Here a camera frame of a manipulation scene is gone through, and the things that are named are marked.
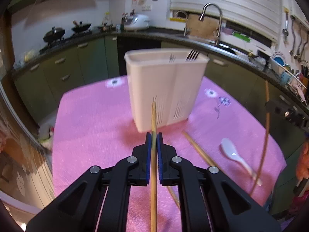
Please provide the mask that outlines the person's right hand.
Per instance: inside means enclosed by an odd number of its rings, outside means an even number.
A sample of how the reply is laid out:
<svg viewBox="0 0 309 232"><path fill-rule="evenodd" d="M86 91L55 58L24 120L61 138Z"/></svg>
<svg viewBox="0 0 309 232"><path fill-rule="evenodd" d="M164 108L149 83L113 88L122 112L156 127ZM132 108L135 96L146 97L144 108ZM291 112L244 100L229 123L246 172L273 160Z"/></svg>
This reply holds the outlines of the person's right hand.
<svg viewBox="0 0 309 232"><path fill-rule="evenodd" d="M302 151L300 153L297 166L296 177L298 180L308 179L309 169L309 156L308 156L308 140L303 144Z"/></svg>

